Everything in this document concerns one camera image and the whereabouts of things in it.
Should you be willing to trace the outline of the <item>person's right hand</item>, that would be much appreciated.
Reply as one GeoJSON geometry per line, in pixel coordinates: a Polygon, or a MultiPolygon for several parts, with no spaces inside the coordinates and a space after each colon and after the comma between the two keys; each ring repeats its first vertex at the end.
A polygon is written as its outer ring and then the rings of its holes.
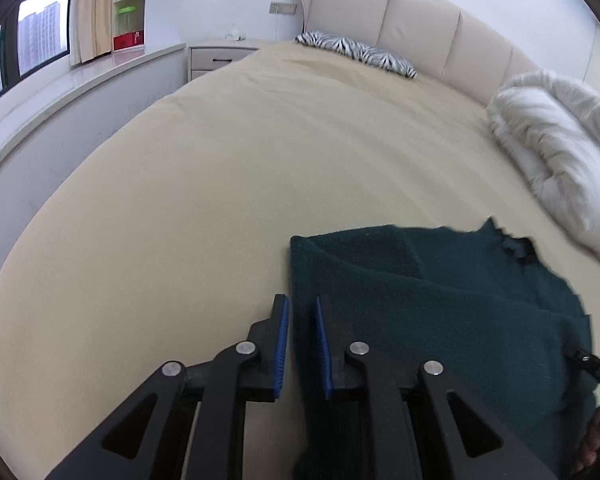
{"type": "Polygon", "coordinates": [[[600,406],[596,408],[593,418],[588,424],[588,430],[580,443],[572,472],[575,474],[584,468],[593,466],[598,459],[598,454],[600,454],[600,406]]]}

